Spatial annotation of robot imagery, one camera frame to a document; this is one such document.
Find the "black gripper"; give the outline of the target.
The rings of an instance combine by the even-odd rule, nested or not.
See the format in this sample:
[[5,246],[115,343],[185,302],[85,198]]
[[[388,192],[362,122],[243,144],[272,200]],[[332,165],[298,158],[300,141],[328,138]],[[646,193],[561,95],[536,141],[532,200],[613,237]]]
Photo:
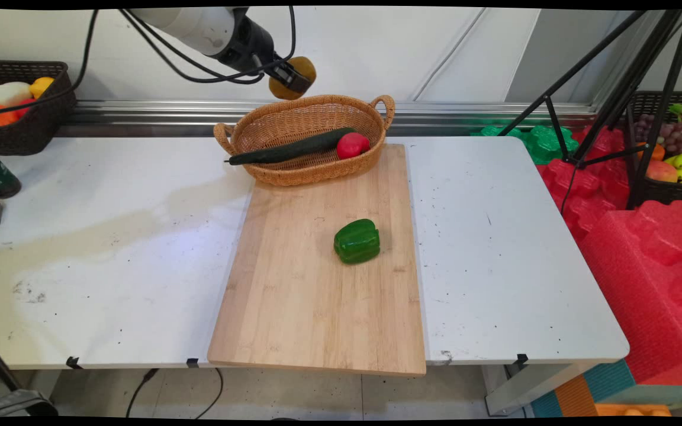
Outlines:
[[[230,41],[217,54],[217,62],[246,75],[266,73],[290,92],[305,94],[313,84],[313,67],[294,66],[289,59],[279,59],[267,30],[244,14],[233,14]],[[265,69],[258,68],[275,62]]]

